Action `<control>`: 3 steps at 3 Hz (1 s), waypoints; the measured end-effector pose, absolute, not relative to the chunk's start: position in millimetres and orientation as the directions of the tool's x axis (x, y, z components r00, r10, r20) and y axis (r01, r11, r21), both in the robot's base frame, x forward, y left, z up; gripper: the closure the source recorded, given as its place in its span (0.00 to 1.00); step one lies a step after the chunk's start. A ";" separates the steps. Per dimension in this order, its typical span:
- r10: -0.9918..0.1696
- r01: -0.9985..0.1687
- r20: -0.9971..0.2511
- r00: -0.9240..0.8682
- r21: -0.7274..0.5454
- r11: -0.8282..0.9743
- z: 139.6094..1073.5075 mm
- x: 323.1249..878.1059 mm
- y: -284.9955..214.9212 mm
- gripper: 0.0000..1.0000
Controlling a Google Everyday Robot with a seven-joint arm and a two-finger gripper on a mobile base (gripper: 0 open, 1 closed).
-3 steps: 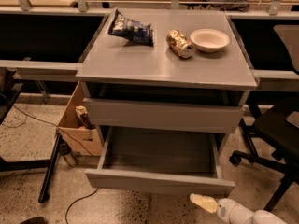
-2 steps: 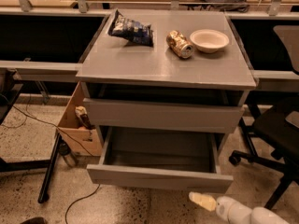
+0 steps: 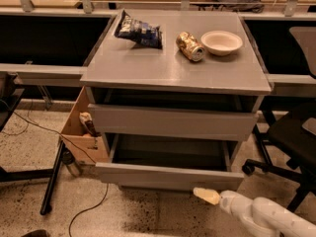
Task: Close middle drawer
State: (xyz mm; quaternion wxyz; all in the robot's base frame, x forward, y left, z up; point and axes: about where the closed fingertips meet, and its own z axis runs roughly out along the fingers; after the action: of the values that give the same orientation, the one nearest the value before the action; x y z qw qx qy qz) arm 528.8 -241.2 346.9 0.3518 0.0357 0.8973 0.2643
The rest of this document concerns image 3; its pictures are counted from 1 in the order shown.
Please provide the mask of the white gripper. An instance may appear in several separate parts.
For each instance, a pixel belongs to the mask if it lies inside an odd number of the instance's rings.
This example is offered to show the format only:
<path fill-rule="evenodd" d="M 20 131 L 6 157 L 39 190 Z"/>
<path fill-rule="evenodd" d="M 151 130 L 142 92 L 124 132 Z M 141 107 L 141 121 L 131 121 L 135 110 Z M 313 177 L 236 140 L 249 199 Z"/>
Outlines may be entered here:
<path fill-rule="evenodd" d="M 193 193 L 210 204 L 219 204 L 223 211 L 237 218 L 246 228 L 254 226 L 252 199 L 233 191 L 224 191 L 219 194 L 215 190 L 205 188 L 194 188 Z"/>

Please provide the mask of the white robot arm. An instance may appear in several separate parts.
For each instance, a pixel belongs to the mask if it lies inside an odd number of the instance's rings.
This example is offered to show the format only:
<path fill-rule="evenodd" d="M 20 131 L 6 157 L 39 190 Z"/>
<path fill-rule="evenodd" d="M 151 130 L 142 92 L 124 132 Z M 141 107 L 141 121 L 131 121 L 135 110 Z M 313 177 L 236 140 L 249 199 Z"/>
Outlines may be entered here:
<path fill-rule="evenodd" d="M 193 193 L 236 217 L 255 237 L 316 237 L 316 226 L 265 197 L 250 199 L 233 191 L 194 188 Z"/>

